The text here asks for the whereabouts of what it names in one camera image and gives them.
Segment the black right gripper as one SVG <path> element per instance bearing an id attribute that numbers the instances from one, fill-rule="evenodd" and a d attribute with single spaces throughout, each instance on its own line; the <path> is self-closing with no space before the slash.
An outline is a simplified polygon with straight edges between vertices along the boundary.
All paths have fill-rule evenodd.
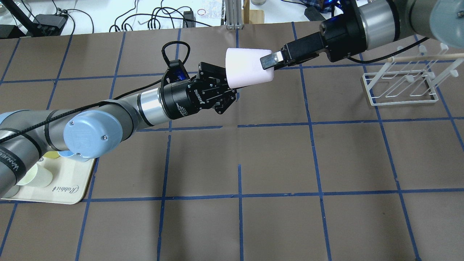
<path id="1" fill-rule="evenodd" d="M 279 70 L 302 64 L 326 53 L 330 62 L 341 61 L 367 50 L 366 31 L 358 7 L 345 7 L 343 13 L 322 21 L 319 31 L 289 42 L 275 53 L 260 58 L 263 70 Z"/>

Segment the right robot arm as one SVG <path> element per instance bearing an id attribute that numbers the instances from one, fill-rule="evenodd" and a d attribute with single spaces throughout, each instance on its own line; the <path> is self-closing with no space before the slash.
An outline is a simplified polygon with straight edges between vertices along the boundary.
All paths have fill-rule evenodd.
<path id="1" fill-rule="evenodd" d="M 351 0 L 339 3 L 341 14 L 322 21 L 318 32 L 260 58 L 262 68 L 302 64 L 322 52 L 337 62 L 414 34 L 463 49 L 462 0 L 375 0 L 360 7 Z"/>

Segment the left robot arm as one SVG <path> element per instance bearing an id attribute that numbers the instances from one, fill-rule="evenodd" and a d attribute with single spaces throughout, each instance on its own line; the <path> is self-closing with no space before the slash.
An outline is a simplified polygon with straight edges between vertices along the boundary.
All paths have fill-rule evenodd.
<path id="1" fill-rule="evenodd" d="M 1 195 L 49 151 L 83 158 L 111 152 L 134 132 L 214 109 L 223 114 L 236 100 L 225 68 L 205 62 L 189 77 L 172 62 L 160 86 L 71 110 L 17 110 L 1 114 Z"/>

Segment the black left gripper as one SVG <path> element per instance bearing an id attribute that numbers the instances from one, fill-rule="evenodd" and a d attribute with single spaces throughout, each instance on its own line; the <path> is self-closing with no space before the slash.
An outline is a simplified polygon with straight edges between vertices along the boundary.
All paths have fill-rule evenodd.
<path id="1" fill-rule="evenodd" d="M 211 108 L 221 115 L 237 99 L 237 90 L 228 86 L 225 68 L 205 62 L 199 63 L 197 74 L 189 79 L 169 83 L 166 71 L 161 81 L 161 104 L 169 119 Z"/>

